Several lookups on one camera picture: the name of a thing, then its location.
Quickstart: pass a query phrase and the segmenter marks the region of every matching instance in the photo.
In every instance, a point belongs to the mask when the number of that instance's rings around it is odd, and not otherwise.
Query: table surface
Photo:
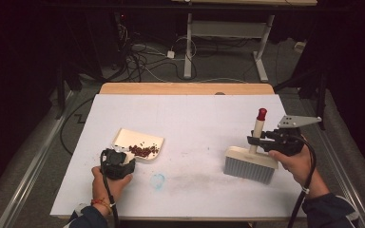
[[[288,219],[301,189],[281,165],[268,185],[222,172],[227,147],[249,147],[246,136],[260,107],[268,110],[264,130],[276,128],[285,112],[269,85],[103,85],[50,214],[67,217],[90,201],[90,168],[126,128],[164,142],[154,161],[137,162],[133,181],[117,202],[121,219]]]
[[[288,6],[315,6],[317,0],[190,0],[192,3],[221,3],[221,4],[246,4],[246,5],[288,5]]]

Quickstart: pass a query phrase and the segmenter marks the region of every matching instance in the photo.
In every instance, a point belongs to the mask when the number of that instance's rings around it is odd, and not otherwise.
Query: desk leg
[[[185,79],[191,78],[191,61],[192,61],[192,49],[191,49],[191,37],[192,37],[192,13],[188,13],[188,21],[186,23],[186,53],[185,63],[183,68],[183,77]]]
[[[272,23],[274,22],[274,18],[275,18],[275,15],[270,15],[268,17],[268,22],[265,25],[265,28],[264,28],[263,34],[262,34],[262,38],[260,40],[259,51],[254,51],[254,53],[253,53],[254,61],[256,62],[257,70],[259,72],[259,78],[263,83],[268,82],[268,76],[266,75],[265,67],[263,66],[261,57],[262,57],[263,50],[265,49],[266,42],[268,42],[268,36],[269,36],[269,32],[271,31]]]

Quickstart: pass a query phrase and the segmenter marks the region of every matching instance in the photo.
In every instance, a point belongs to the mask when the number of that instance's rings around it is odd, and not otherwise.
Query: person's hand
[[[295,181],[297,181],[301,186],[304,185],[311,169],[310,151],[307,145],[304,144],[300,153],[291,157],[288,157],[276,150],[269,151],[269,156],[274,158],[276,161],[281,162],[283,167],[293,174]]]
[[[304,144],[300,153],[294,156],[288,157],[276,150],[269,151],[269,156],[281,162],[283,167],[293,174],[295,181],[304,186],[311,169],[310,150],[307,145]],[[309,189],[306,199],[320,197],[330,192],[317,169],[313,173]]]
[[[94,180],[93,180],[93,198],[95,200],[101,200],[104,199],[104,202],[109,205],[109,197],[108,193],[106,191],[105,184],[103,182],[103,174],[100,172],[100,166],[93,167],[91,169],[91,172],[93,173]],[[114,200],[117,201],[117,199],[120,198],[123,189],[131,182],[132,180],[132,174],[126,175],[121,180],[111,180],[107,179],[108,188],[111,192],[111,195],[114,197]],[[101,203],[95,203],[93,206],[100,211],[100,213],[103,216],[106,216],[109,214],[108,208],[101,204]]]

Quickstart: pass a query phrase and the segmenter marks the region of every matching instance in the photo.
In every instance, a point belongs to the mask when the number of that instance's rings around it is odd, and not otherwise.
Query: white table
[[[188,2],[187,4],[238,4],[238,5],[268,5],[268,6],[293,6],[306,7],[315,6],[317,0],[173,0],[176,2]],[[269,15],[265,23],[244,23],[225,22],[221,18],[219,21],[195,21],[192,13],[188,13],[186,32],[186,54],[184,62],[184,74],[186,79],[191,78],[192,67],[192,36],[212,36],[212,37],[238,37],[238,38],[260,38],[259,50],[253,52],[254,63],[259,73],[259,79],[263,83],[268,83],[268,76],[262,62],[262,54],[268,41],[269,33],[274,22],[275,15]]]
[[[164,142],[155,161],[137,162],[134,178],[117,202],[121,219],[288,219],[301,188],[282,167],[269,185],[223,174],[225,150],[249,147],[246,136],[261,107],[268,110],[264,129],[276,128],[285,112],[274,94],[97,95],[50,214],[68,217],[79,203],[90,202],[90,169],[99,165],[100,153],[123,127],[164,137]]]

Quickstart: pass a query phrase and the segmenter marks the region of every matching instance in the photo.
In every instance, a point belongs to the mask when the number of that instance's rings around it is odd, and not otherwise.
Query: wooden board
[[[108,83],[100,94],[158,94],[158,95],[261,95],[274,94],[269,84],[188,84],[188,83]]]

